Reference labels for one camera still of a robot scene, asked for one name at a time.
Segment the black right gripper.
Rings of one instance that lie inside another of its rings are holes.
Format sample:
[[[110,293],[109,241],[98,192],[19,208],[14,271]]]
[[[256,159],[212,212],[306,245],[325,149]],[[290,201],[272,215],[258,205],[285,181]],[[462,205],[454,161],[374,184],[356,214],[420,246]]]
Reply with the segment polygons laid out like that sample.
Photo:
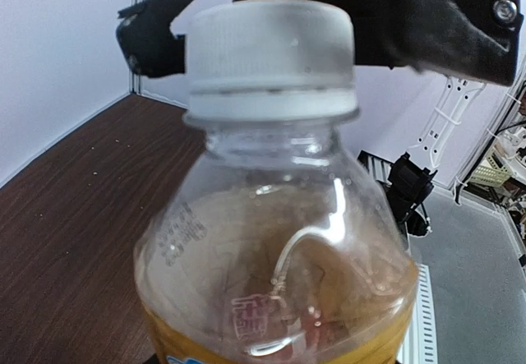
[[[411,66],[505,86],[514,82],[524,19],[520,0],[309,1],[350,16],[358,65]]]

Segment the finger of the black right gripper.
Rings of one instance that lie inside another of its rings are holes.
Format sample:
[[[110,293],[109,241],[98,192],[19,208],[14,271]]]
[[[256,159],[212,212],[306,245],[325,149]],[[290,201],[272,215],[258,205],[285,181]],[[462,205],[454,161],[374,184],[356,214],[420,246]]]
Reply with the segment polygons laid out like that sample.
[[[172,22],[194,0],[144,0],[118,12],[116,37],[132,73],[161,78],[186,72],[185,35]]]

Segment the white tea bottle cap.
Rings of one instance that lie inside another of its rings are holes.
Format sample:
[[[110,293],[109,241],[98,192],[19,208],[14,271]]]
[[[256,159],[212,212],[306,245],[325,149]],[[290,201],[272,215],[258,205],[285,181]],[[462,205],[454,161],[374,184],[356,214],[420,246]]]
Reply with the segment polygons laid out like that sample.
[[[186,39],[190,118],[284,122],[358,111],[354,28],[342,9],[250,0],[199,12]]]

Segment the amber tea bottle red label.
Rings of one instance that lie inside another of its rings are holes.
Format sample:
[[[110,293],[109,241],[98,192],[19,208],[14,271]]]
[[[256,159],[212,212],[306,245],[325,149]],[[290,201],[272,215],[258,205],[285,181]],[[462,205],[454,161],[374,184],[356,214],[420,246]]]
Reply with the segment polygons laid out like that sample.
[[[385,194],[341,144],[358,115],[210,122],[137,242],[161,363],[394,363],[417,266]]]

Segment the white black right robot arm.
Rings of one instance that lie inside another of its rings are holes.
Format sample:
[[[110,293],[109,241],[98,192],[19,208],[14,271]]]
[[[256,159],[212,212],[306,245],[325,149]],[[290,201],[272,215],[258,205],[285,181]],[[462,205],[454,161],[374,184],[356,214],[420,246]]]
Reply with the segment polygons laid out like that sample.
[[[116,37],[131,71],[160,78],[183,74],[186,38],[172,22],[194,0],[144,0],[118,13]],[[442,152],[484,83],[510,85],[519,56],[520,0],[312,0],[346,11],[358,65],[411,67],[459,78],[449,83],[415,145],[394,163],[386,193],[398,225],[431,193]]]

